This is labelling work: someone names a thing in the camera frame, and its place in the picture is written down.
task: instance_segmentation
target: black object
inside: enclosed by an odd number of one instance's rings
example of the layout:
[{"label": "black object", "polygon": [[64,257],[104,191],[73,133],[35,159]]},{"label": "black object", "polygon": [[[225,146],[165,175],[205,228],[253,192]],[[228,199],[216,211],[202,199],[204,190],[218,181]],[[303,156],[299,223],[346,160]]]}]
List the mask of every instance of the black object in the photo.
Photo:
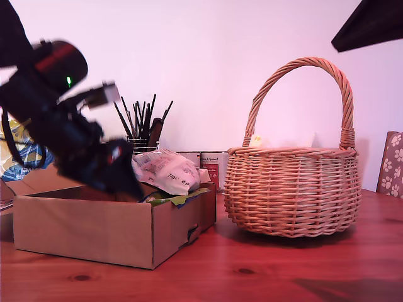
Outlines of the black object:
[{"label": "black object", "polygon": [[113,104],[115,105],[116,111],[117,111],[117,113],[118,113],[118,115],[119,115],[120,121],[121,121],[121,123],[122,123],[122,125],[123,125],[123,127],[124,127],[124,129],[125,129],[125,131],[126,131],[127,136],[128,136],[130,139],[133,139],[133,135],[131,134],[131,132],[130,132],[130,130],[129,130],[127,124],[126,124],[126,121],[125,121],[123,115],[120,113],[119,108],[118,108],[118,105],[116,104],[116,102],[113,102]]},{"label": "black object", "polygon": [[164,121],[161,118],[154,118],[152,121],[152,126],[150,129],[150,138],[148,142],[148,151],[153,150],[153,148],[158,146],[158,141],[161,136],[162,126],[164,125]]},{"label": "black object", "polygon": [[134,118],[135,118],[136,137],[139,137],[140,122],[139,122],[139,117],[137,116],[137,106],[136,106],[136,104],[133,104],[133,109],[134,109]]},{"label": "black object", "polygon": [[402,0],[362,0],[333,38],[338,52],[403,38]]},{"label": "black object", "polygon": [[152,110],[154,110],[154,103],[156,102],[156,97],[157,97],[157,95],[154,94],[154,97],[152,98],[152,104],[151,104],[151,110],[150,110],[150,118],[152,116]]},{"label": "black object", "polygon": [[123,107],[125,107],[127,119],[128,119],[128,122],[130,123],[130,127],[132,129],[132,137],[135,138],[136,137],[136,132],[134,131],[134,126],[133,126],[133,122],[132,122],[132,117],[130,116],[130,111],[126,107],[126,103],[125,103],[125,100],[124,100],[123,96],[121,96],[120,99],[122,100]]},{"label": "black object", "polygon": [[[53,152],[59,174],[109,193],[142,197],[131,166],[132,145],[125,140],[101,143],[102,128],[77,110],[80,102],[97,106],[116,101],[111,93],[117,91],[115,85],[104,84],[58,103],[86,76],[85,58],[64,41],[32,47],[9,1],[0,0],[0,67],[12,65],[17,71],[0,87],[0,105],[24,124],[36,143]],[[14,142],[7,143],[18,160]]]},{"label": "black object", "polygon": [[165,121],[165,118],[168,115],[168,112],[171,109],[171,106],[172,106],[173,103],[174,103],[174,101],[171,101],[171,104],[169,104],[168,109],[165,110],[164,115],[162,116],[162,121]]}]

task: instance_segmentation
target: wooden table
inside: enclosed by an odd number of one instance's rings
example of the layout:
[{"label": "wooden table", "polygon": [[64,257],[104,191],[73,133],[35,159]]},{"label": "wooden table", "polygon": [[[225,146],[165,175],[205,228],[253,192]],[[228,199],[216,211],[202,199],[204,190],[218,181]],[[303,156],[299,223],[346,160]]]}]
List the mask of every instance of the wooden table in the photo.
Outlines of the wooden table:
[{"label": "wooden table", "polygon": [[356,226],[319,238],[238,229],[225,215],[154,271],[1,242],[1,301],[403,301],[403,200],[363,191]]}]

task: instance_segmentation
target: woven basket rim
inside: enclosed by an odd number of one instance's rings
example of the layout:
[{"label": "woven basket rim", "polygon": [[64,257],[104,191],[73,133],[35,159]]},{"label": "woven basket rim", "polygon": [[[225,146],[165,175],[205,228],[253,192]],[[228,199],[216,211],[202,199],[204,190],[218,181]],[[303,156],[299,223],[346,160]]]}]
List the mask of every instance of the woven basket rim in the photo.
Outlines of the woven basket rim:
[{"label": "woven basket rim", "polygon": [[256,147],[235,147],[228,149],[229,155],[284,155],[292,157],[306,157],[318,155],[330,155],[332,157],[354,157],[358,155],[354,148],[345,150],[340,148],[312,148],[312,147],[282,147],[282,148],[256,148]]}]

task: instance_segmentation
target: white wall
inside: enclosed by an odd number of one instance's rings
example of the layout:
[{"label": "white wall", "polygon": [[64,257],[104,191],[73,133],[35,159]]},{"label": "white wall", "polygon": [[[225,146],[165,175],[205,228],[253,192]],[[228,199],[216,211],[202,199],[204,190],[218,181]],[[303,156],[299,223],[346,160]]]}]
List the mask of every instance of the white wall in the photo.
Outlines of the white wall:
[{"label": "white wall", "polygon": [[[252,98],[288,61],[320,56],[347,75],[355,97],[363,187],[375,190],[386,132],[403,131],[403,40],[337,53],[331,40],[359,0],[12,0],[31,41],[62,38],[89,65],[78,91],[115,80],[129,102],[152,99],[173,150],[241,145]],[[123,135],[113,106],[96,117],[108,137]],[[279,81],[256,132],[287,142],[316,132],[315,146],[337,147],[341,98],[320,69]]]}]

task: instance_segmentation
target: cardboard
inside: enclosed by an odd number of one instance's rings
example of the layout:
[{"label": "cardboard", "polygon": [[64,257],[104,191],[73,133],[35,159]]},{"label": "cardboard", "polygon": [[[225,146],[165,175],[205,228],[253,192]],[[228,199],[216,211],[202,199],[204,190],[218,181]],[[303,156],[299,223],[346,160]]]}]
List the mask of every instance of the cardboard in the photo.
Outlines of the cardboard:
[{"label": "cardboard", "polygon": [[201,166],[201,152],[178,152],[180,155],[185,156],[187,159],[191,160],[196,168],[200,168]]},{"label": "cardboard", "polygon": [[57,175],[56,167],[50,164],[46,169],[31,171],[20,181],[1,181],[0,200],[3,201],[9,198],[10,192],[13,196],[24,196],[79,186],[82,186],[82,184]]},{"label": "cardboard", "polygon": [[[137,203],[63,177],[54,181],[55,169],[28,176],[13,186],[14,244],[20,250],[155,269],[216,221],[211,182],[201,185],[208,193],[177,208],[170,202]],[[145,195],[156,190],[142,187]]]}]

